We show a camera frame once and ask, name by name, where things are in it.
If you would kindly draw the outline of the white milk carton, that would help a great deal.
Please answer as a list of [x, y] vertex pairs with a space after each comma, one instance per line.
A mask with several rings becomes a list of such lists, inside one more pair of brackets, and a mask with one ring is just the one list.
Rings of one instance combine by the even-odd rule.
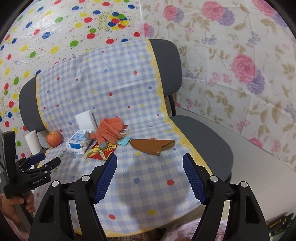
[[92, 130], [78, 130], [69, 140], [66, 142], [67, 151], [70, 154], [84, 154], [92, 142], [86, 138], [87, 134], [92, 133]]

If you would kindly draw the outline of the red yellow snack packet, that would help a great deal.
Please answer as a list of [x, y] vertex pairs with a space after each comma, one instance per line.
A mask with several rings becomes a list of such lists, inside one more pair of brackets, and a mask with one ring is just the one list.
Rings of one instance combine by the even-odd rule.
[[90, 148], [87, 149], [86, 153], [84, 154], [84, 158], [106, 161], [109, 155], [115, 152], [117, 147], [118, 144], [107, 142], [107, 147], [105, 149], [101, 149], [98, 142], [95, 142], [91, 144]]

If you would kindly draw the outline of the orange knit glove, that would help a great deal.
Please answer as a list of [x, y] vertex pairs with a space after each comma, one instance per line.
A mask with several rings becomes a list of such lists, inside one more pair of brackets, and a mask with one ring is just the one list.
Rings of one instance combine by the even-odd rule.
[[107, 142], [116, 144], [118, 140], [123, 137], [121, 132], [124, 130], [125, 125], [119, 117], [103, 118], [98, 126], [98, 129], [94, 133], [86, 135], [89, 140], [97, 140], [101, 149], [107, 147]]

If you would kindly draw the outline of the brown leather pouch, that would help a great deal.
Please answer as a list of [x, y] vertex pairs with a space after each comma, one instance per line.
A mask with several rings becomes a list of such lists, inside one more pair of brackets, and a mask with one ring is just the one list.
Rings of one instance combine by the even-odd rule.
[[143, 153], [159, 156], [162, 151], [172, 149], [175, 146], [175, 140], [157, 140], [157, 139], [134, 139], [130, 140], [130, 145]]

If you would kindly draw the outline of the black object on floor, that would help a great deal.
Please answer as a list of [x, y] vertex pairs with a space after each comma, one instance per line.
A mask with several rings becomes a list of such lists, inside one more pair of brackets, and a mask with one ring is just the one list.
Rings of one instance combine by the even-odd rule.
[[289, 226], [292, 224], [294, 213], [289, 214], [288, 216], [283, 215], [277, 220], [271, 222], [267, 225], [268, 232], [271, 237], [275, 237], [280, 233], [286, 231]]

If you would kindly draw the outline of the white toilet paper roll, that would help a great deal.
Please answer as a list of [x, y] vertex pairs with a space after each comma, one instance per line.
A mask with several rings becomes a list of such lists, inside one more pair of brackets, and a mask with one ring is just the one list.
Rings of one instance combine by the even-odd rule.
[[42, 150], [42, 146], [35, 130], [27, 133], [25, 135], [25, 139], [32, 155], [40, 153], [40, 151]]

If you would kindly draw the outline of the red apple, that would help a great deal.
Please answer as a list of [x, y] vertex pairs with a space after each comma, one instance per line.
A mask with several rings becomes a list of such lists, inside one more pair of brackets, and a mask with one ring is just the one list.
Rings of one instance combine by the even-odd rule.
[[46, 136], [46, 140], [50, 147], [55, 148], [63, 142], [63, 137], [59, 132], [51, 132]]

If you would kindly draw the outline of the blue checked cloth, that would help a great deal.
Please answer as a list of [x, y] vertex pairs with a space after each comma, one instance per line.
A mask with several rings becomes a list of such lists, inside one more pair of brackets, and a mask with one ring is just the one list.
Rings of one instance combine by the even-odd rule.
[[76, 115], [97, 121], [91, 138], [111, 143], [117, 168], [95, 210], [109, 237], [166, 225], [200, 206], [182, 158], [205, 161], [169, 118], [149, 40], [105, 46], [41, 72], [36, 80], [44, 126], [65, 140], [79, 130]]

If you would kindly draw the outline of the balloon print plastic sheet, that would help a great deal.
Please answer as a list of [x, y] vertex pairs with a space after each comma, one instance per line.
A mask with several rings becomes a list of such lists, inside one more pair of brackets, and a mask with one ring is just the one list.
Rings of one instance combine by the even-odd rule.
[[1, 1], [1, 131], [29, 156], [19, 96], [48, 67], [102, 45], [152, 38], [141, 1]]

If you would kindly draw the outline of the floral print sheet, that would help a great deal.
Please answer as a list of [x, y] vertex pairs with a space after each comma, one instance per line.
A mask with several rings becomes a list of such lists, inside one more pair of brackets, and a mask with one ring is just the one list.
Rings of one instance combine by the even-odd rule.
[[180, 54], [178, 107], [295, 169], [295, 37], [266, 1], [141, 1], [145, 35]]

